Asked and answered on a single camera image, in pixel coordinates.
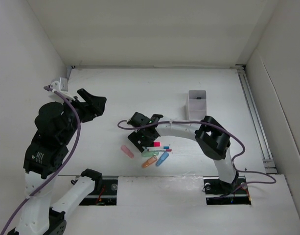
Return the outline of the black highlighter pink cap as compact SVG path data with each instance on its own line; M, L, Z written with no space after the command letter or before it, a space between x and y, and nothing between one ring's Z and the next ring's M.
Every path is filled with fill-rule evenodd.
M159 141L153 142L154 147L160 147L161 143Z

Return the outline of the green pastel highlighter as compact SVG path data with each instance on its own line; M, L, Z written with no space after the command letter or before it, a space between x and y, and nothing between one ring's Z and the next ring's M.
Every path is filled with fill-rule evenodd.
M142 152L142 157L153 157L159 155L159 151L144 151Z

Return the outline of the white marker blue caps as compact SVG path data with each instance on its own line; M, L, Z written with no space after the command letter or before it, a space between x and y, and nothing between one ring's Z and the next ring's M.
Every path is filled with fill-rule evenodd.
M160 147L146 147L145 149L168 149L170 148L169 146L160 146Z

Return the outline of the orange pastel highlighter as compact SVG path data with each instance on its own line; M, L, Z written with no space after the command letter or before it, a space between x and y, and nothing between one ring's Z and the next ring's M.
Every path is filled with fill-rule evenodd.
M152 165L153 163L155 163L158 160L157 156L152 156L151 158L149 158L148 160L146 160L141 167L142 168L147 168L148 166Z

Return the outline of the blue pastel highlighter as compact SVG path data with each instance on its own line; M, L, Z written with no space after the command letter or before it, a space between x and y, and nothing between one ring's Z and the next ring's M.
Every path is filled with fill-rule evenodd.
M169 157L168 152L164 152L160 158L156 161L155 166L158 167L160 166L167 158Z

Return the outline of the white marker pink caps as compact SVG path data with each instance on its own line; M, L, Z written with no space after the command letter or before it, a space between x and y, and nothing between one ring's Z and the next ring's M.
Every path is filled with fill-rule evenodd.
M171 152L172 149L147 149L148 152Z

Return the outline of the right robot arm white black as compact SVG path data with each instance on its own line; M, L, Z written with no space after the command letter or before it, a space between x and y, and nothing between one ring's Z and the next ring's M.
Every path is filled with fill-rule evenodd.
M224 194L232 193L237 187L239 173L232 165L230 137L221 131L223 127L213 117L206 116L202 122L206 124L175 121L158 114L147 117L136 112L127 122L135 128L128 136L128 140L140 152L146 147L153 146L159 137L172 136L197 142L204 155L214 161L220 189Z

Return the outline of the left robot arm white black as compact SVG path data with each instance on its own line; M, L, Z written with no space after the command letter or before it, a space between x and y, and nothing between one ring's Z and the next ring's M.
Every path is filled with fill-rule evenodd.
M77 93L83 98L67 98L49 87L45 90L59 96L63 103L43 105L35 118L37 131L26 150L25 199L15 209L20 220L10 235L62 235L67 220L82 200L102 190L102 174L85 169L72 188L56 203L51 203L58 173L71 159L78 145L81 124L103 115L107 99L94 96L85 89Z

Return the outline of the white three-compartment organizer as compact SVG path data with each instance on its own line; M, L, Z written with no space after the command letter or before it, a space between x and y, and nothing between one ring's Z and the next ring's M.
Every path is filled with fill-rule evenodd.
M207 115L207 92L206 90L189 90L186 102L187 119L203 120Z

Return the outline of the right aluminium rail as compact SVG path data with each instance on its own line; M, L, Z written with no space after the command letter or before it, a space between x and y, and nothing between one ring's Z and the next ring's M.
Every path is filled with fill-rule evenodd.
M255 105L254 97L251 92L249 82L247 80L245 67L243 65L237 65L236 71L240 80L241 87L245 96L246 103L252 118L256 136L262 152L262 161L267 174L278 174L277 167L273 160L273 156L270 152L270 148L267 142L267 138L258 114L257 107Z

